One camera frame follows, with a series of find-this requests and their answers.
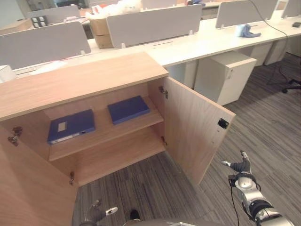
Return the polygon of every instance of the door latch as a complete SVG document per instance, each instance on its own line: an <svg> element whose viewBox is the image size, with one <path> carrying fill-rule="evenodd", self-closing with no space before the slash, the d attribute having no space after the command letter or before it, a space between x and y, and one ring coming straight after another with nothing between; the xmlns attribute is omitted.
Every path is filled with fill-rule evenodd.
<svg viewBox="0 0 301 226"><path fill-rule="evenodd" d="M168 99L168 91L164 90L163 86L159 86L159 91L165 94L165 98Z"/></svg>
<svg viewBox="0 0 301 226"><path fill-rule="evenodd" d="M18 146L18 137L21 136L23 128L21 126L17 126L13 128L14 136L8 137L8 141L11 142L14 146Z"/></svg>
<svg viewBox="0 0 301 226"><path fill-rule="evenodd" d="M218 121L218 125L223 129L226 129L229 126L229 123L226 120L220 118Z"/></svg>

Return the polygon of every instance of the blue folder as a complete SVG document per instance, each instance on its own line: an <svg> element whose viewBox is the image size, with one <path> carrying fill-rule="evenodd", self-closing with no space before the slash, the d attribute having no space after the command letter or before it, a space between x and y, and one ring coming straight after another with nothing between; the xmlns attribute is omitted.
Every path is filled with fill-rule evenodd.
<svg viewBox="0 0 301 226"><path fill-rule="evenodd" d="M94 130L93 111L78 112L51 121L47 142L53 145Z"/></svg>
<svg viewBox="0 0 301 226"><path fill-rule="evenodd" d="M108 105L108 108L114 125L150 112L141 96Z"/></svg>

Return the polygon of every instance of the black cable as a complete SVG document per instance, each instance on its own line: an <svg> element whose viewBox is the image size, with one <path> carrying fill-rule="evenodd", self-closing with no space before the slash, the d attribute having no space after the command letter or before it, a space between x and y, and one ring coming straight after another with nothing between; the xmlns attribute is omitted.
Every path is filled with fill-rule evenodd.
<svg viewBox="0 0 301 226"><path fill-rule="evenodd" d="M231 199L232 199L233 207L234 207L236 217L237 217L237 226L239 226L239 218L238 218L238 213L237 213L237 210L236 210L236 207L235 207L235 204L234 204L232 186L231 186Z"/></svg>
<svg viewBox="0 0 301 226"><path fill-rule="evenodd" d="M281 32L281 33L283 33L283 34L285 35L285 45L284 45L284 48L283 48L283 50L281 51L281 54L279 55L279 58L278 58L278 60L277 60L277 62L276 62L276 66L275 66L275 68L274 68L274 71L273 71L272 75L270 76L270 78L269 78L269 80L268 80L268 82L267 82L266 84L267 84L267 85L282 85L282 84L287 84L287 83L288 83L288 78L287 78L283 73L280 73L280 74L284 77L285 83L283 83L283 82L282 82L282 83L270 83L270 82L271 82L271 80L274 78L275 72L276 72L277 68L278 68L279 65L280 65L281 56L285 53L285 50L286 50L286 48L287 48L287 44L288 44L288 36L287 36L287 34L286 34L285 32L283 32L283 31L281 31L281 30L279 30L279 29L277 29L277 28L271 26L268 22L266 22L265 19L264 19L264 18L262 17L262 15L260 14L259 9L257 8L256 4L255 4L252 0L249 0L249 1L253 4L253 6L255 7L255 9L256 9L256 11L257 11L259 17L261 18L261 20L263 20L263 22L265 22L269 27L271 27L271 28L275 29L276 31L279 31L279 32Z"/></svg>

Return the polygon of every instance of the desk divider panel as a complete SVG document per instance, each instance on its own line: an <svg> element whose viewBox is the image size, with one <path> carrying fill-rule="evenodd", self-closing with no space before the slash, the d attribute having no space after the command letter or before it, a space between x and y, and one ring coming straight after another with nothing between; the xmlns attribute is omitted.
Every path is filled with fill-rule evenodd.
<svg viewBox="0 0 301 226"><path fill-rule="evenodd" d="M79 22L50 25L0 35L0 65L12 69L90 53Z"/></svg>
<svg viewBox="0 0 301 226"><path fill-rule="evenodd" d="M298 16L301 14L301 0L288 0L281 18Z"/></svg>
<svg viewBox="0 0 301 226"><path fill-rule="evenodd" d="M143 8L167 8L177 4L177 0L142 0Z"/></svg>
<svg viewBox="0 0 301 226"><path fill-rule="evenodd" d="M252 0L264 19L271 19L277 0ZM256 8L249 0L222 2L216 20L216 28L261 21Z"/></svg>
<svg viewBox="0 0 301 226"><path fill-rule="evenodd" d="M64 6L57 8L48 8L27 13L27 18L46 16L49 24L63 22L69 16L80 17L79 8L77 6Z"/></svg>
<svg viewBox="0 0 301 226"><path fill-rule="evenodd" d="M115 48L158 41L197 32L201 5L174 7L109 16L111 40Z"/></svg>

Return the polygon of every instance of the white desk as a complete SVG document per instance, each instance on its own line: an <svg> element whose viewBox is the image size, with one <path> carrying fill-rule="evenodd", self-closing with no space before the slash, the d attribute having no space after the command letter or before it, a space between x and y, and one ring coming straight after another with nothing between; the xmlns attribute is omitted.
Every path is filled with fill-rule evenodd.
<svg viewBox="0 0 301 226"><path fill-rule="evenodd" d="M301 35L301 27L292 27L294 22L301 22L301 17L281 19L281 13L282 10L275 11L269 23L272 26L284 31L290 37ZM257 25L252 27L252 32L262 33L260 37L256 38L234 37L235 26L217 30L214 27L215 22L216 19L201 21L200 30L194 35L183 36L124 49L99 49L94 40L89 40L88 42L92 49L91 53L85 56L72 57L64 60L64 62L67 63L65 67L144 51L154 58L160 65L163 67L168 67L243 47L285 38L281 32L278 32L267 26L264 22L252 24ZM36 70L39 67L41 67L41 65L33 65L22 69L17 69L15 71L17 74L24 73L19 75L23 77L29 75L29 73L26 72Z"/></svg>

